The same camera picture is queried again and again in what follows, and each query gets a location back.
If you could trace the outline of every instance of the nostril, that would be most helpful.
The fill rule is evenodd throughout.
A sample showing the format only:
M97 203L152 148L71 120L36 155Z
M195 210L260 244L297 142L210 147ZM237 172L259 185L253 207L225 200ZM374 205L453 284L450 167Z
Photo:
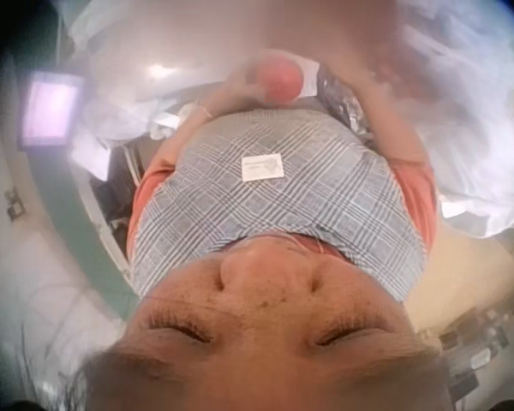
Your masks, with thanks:
M221 278L221 271L218 273L217 276L215 276L215 287L217 288L218 291L224 290L224 283L223 283L223 278Z
M321 287L321 281L317 277L313 277L312 282L310 283L310 293L314 294Z

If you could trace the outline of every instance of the finger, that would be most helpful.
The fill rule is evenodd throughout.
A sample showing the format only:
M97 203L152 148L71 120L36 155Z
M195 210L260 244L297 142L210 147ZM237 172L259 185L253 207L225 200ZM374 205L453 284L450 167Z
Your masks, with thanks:
M244 94L247 97L264 101L265 96L266 96L266 90L263 86L261 86L259 84L248 84L245 87Z

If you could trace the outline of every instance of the orange shirt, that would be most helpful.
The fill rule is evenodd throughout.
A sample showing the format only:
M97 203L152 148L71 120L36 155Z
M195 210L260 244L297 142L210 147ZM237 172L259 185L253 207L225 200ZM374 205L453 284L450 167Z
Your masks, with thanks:
M436 191L434 175L429 164L411 163L403 160L389 159L391 171L402 189L405 207L428 251L432 248L436 234ZM149 168L135 193L133 214L129 222L128 255L131 258L134 239L139 225L140 216L146 203L151 199L154 190L175 171L175 166L165 161ZM305 247L314 249L314 241L302 239ZM343 255L332 246L323 244L323 253Z

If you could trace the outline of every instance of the cheek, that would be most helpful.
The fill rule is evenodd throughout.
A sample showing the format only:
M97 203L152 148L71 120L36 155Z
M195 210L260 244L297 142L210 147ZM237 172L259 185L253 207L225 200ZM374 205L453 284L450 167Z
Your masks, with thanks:
M211 306L218 290L221 256L213 255L167 274L143 297L128 322L127 333L140 330L153 313L165 310L184 310L187 306Z
M320 264L320 288L315 297L327 311L384 317L393 330L413 333L403 305L364 271L327 257Z

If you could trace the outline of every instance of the eyelash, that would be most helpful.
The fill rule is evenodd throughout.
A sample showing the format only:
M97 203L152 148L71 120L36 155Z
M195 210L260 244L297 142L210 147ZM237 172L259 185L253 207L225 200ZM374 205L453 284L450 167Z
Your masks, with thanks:
M386 322L380 316L361 316L350 320L337 319L330 325L329 331L318 340L317 345L321 347L332 345L358 331L370 329L387 331L388 328Z
M181 319L173 313L160 311L152 313L146 322L146 328L148 330L175 330L204 344L212 341L209 334L204 332L194 321L191 319Z

